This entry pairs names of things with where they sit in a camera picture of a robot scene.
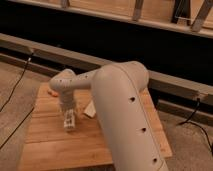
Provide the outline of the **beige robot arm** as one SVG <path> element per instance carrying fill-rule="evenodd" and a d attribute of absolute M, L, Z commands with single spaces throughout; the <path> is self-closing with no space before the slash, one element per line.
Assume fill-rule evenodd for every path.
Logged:
<path fill-rule="evenodd" d="M 51 78 L 49 85 L 58 93 L 67 130 L 75 127 L 74 91 L 91 90 L 116 171 L 169 171 L 140 98 L 148 82 L 146 67 L 129 61 L 79 75 L 65 69 Z"/>

